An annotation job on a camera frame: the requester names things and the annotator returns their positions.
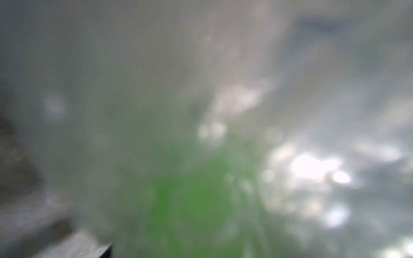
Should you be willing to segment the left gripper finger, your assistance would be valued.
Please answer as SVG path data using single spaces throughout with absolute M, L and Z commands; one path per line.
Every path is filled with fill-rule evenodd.
M 105 245 L 97 248 L 93 258 L 111 258 L 113 245 Z

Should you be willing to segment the green plastic wine glass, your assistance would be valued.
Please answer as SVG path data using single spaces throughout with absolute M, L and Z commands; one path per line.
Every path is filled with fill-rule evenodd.
M 131 258 L 278 258 L 256 173 L 261 156 L 248 141 L 169 148 L 154 174 L 132 186 Z

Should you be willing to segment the clear bubble wrap sheet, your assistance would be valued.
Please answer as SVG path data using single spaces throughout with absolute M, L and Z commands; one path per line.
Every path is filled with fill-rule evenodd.
M 229 137 L 279 258 L 413 255 L 412 1 L 2 1 L 1 113 L 116 258 L 133 184 Z

